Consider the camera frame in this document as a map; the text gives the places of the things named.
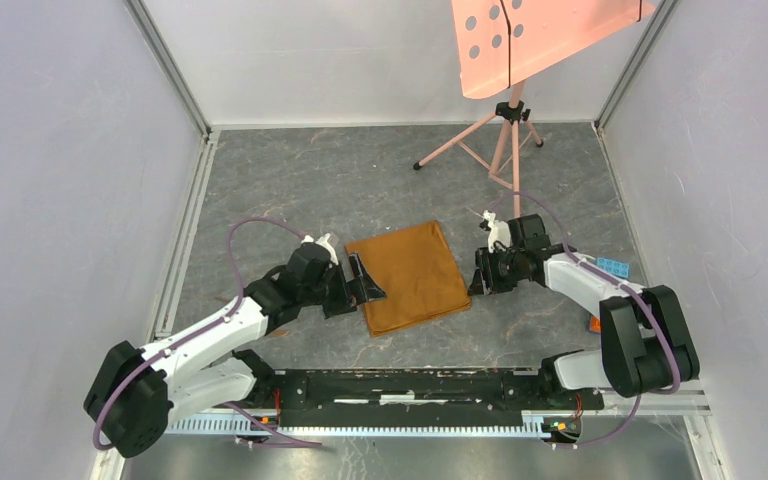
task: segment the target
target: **fabric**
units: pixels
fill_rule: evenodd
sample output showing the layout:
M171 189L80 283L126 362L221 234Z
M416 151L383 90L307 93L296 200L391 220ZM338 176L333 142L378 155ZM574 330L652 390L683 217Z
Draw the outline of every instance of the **fabric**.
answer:
M436 221L346 245L387 298L361 306L373 337L470 307L463 277Z

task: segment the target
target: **black cord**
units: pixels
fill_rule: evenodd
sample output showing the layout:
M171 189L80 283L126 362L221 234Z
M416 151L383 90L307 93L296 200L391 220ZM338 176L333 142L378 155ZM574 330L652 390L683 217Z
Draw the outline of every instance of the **black cord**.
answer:
M511 88L511 19L508 18L508 9L505 8L505 0L499 0L502 4L502 14L505 15L505 23L508 24L508 88Z

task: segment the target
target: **orange-brown towel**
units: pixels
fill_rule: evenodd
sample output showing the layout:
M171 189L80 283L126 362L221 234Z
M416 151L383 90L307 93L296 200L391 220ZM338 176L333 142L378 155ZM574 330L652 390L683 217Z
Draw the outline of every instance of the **orange-brown towel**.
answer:
M461 273L436 221L346 245L387 298L362 305L373 337L469 308Z

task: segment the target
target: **folded cloth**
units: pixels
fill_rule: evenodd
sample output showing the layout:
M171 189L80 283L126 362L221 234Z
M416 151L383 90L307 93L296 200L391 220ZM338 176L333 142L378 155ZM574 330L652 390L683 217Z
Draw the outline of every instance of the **folded cloth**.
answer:
M362 305L373 337L470 307L463 277L436 221L346 245L387 298Z

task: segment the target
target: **white wall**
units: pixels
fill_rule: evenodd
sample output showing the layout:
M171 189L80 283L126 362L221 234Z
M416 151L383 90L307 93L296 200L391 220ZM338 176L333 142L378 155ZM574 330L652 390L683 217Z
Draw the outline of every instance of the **white wall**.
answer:
M768 478L768 2L681 2L605 133L736 478Z
M213 125L465 121L505 97L462 97L450 0L146 3ZM595 119L642 31L529 80L533 118Z
M0 479L87 477L84 395L144 340L198 144L123 2L0 2Z

